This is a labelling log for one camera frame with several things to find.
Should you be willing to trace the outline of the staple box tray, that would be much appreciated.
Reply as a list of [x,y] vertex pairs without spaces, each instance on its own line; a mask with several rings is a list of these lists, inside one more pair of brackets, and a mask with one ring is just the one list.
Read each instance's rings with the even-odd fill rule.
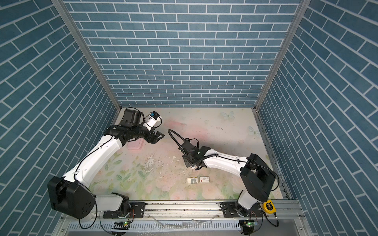
[[198,184],[198,178],[187,178],[187,184]]

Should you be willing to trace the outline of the staple box sleeve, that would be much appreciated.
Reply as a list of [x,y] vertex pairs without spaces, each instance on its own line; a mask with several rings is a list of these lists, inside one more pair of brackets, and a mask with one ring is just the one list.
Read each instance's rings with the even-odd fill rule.
[[200,183],[209,183],[210,178],[209,177],[199,177],[199,182]]

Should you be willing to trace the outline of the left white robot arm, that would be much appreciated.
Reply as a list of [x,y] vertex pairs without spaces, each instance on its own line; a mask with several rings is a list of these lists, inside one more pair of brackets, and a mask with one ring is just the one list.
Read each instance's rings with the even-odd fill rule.
[[62,177],[53,177],[47,184],[53,210],[88,221],[97,213],[108,211],[117,218],[129,217],[129,198],[119,193],[94,195],[90,184],[102,167],[126,143],[143,139],[156,144],[164,135],[156,128],[162,124],[156,111],[145,116],[129,107],[119,124],[109,126],[95,147]]

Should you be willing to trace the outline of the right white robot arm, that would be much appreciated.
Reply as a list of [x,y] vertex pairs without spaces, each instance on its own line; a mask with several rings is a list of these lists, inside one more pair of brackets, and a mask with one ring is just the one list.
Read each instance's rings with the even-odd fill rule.
[[233,156],[210,147],[194,146],[189,139],[178,146],[187,167],[219,169],[242,180],[244,190],[235,204],[239,211],[246,212],[257,202],[268,201],[273,185],[279,181],[278,175],[257,154]]

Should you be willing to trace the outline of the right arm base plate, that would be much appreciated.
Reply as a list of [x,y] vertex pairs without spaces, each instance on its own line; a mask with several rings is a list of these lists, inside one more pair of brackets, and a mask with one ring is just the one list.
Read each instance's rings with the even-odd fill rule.
[[262,217],[262,208],[259,202],[255,203],[250,209],[244,209],[236,201],[227,201],[220,203],[220,209],[225,218],[236,217]]

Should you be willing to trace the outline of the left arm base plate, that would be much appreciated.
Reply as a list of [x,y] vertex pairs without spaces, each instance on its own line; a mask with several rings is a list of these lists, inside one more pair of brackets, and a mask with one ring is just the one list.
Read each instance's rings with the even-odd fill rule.
[[102,217],[104,219],[142,218],[144,215],[145,206],[145,202],[127,203],[116,211],[105,211]]

